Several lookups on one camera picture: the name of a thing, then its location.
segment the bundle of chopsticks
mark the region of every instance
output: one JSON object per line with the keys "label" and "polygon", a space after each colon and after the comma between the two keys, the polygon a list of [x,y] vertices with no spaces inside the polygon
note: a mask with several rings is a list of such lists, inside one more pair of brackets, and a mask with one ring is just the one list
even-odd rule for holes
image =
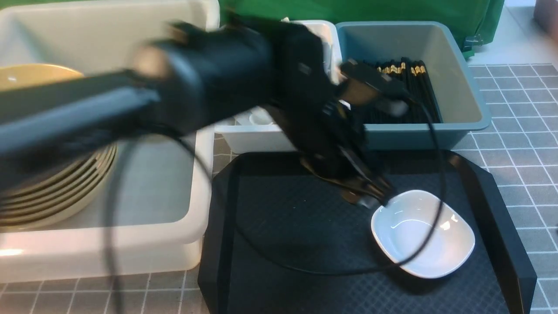
{"label": "bundle of chopsticks", "polygon": [[[364,63],[376,68],[381,73],[402,81],[415,99],[426,106],[434,123],[442,123],[436,96],[423,61],[401,58],[401,61],[391,60],[384,63],[364,61]],[[426,123],[426,117],[422,109],[417,106],[411,106],[409,111],[401,117],[392,117],[379,110],[370,110],[368,115],[364,118],[366,124]]]}

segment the black tray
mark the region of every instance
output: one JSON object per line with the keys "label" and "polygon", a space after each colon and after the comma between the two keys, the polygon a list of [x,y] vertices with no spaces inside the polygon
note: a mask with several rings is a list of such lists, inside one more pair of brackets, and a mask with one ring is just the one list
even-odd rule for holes
{"label": "black tray", "polygon": [[[418,279],[403,270],[316,277],[279,268],[239,236],[234,220],[274,259],[335,271],[388,263],[369,226],[372,211],[346,203],[295,153],[244,154],[214,180],[226,208],[211,202],[198,283],[212,314],[529,313],[536,273],[489,173],[452,152],[446,202],[477,238],[455,273]],[[386,152],[399,192],[439,194],[431,151]]]}

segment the small white dish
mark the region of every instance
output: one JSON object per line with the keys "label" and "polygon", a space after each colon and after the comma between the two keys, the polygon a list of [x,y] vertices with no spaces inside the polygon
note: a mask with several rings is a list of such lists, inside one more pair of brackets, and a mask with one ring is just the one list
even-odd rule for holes
{"label": "small white dish", "polygon": [[[372,216],[372,234],[392,262],[408,258],[419,248],[436,217],[439,201],[429,192],[412,190],[395,196],[387,207],[376,210]],[[420,278],[441,278],[463,265],[474,247],[471,227],[444,204],[430,242],[401,269]]]}
{"label": "small white dish", "polygon": [[252,109],[252,113],[248,118],[250,123],[253,125],[271,125],[273,124],[273,118],[267,113],[267,110],[256,107]]}
{"label": "small white dish", "polygon": [[256,107],[234,117],[240,125],[273,125],[275,122],[263,108]]}

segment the small white cup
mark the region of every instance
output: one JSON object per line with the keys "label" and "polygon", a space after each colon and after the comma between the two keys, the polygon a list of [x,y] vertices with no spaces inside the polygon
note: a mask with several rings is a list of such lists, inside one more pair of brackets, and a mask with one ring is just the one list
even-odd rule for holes
{"label": "small white cup", "polygon": [[250,123],[253,125],[271,125],[273,124],[273,119],[270,114],[263,108],[252,109],[250,117],[248,118]]}

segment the gray plastic bin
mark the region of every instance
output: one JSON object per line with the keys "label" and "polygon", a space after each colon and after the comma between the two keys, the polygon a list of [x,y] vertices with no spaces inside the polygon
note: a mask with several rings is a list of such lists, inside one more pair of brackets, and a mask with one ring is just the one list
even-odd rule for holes
{"label": "gray plastic bin", "polygon": [[[448,28],[437,22],[344,22],[336,25],[343,61],[423,60],[440,107],[435,124],[444,149],[469,131],[489,126],[491,116]],[[426,124],[366,125],[374,149],[431,149]]]}

